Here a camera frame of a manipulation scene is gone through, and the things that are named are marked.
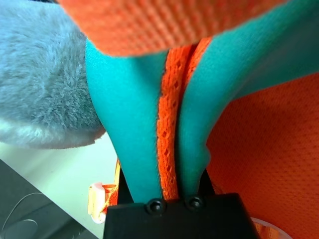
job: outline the black plastic piece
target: black plastic piece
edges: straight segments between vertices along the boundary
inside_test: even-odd
[[[259,236],[239,195],[227,194],[167,203],[160,216],[149,214],[144,204],[109,207],[104,239],[128,238],[258,239]]]

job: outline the black screw head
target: black screw head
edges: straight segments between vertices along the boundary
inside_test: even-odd
[[[191,211],[198,211],[204,207],[204,201],[201,197],[190,197],[185,201],[186,207]]]
[[[153,216],[162,215],[165,209],[166,203],[162,199],[153,199],[146,204],[146,211]]]

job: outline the orange strap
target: orange strap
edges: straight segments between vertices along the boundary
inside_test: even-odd
[[[59,0],[95,46],[140,55],[199,42],[285,0]]]
[[[255,222],[254,225],[261,239],[279,239],[279,232],[276,229]]]
[[[89,188],[88,214],[96,223],[103,223],[107,207],[117,205],[119,193],[120,163],[117,160],[113,184],[94,183]]]

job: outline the fuzzy gray fabric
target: fuzzy gray fabric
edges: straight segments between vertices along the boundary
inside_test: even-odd
[[[85,36],[57,4],[0,0],[0,141],[94,143],[104,129],[85,75]]]

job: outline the orange mesh background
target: orange mesh background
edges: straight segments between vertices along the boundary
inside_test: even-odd
[[[98,49],[157,52],[199,42],[284,0],[59,0]]]
[[[319,238],[319,74],[232,102],[207,145],[219,190],[294,239]]]

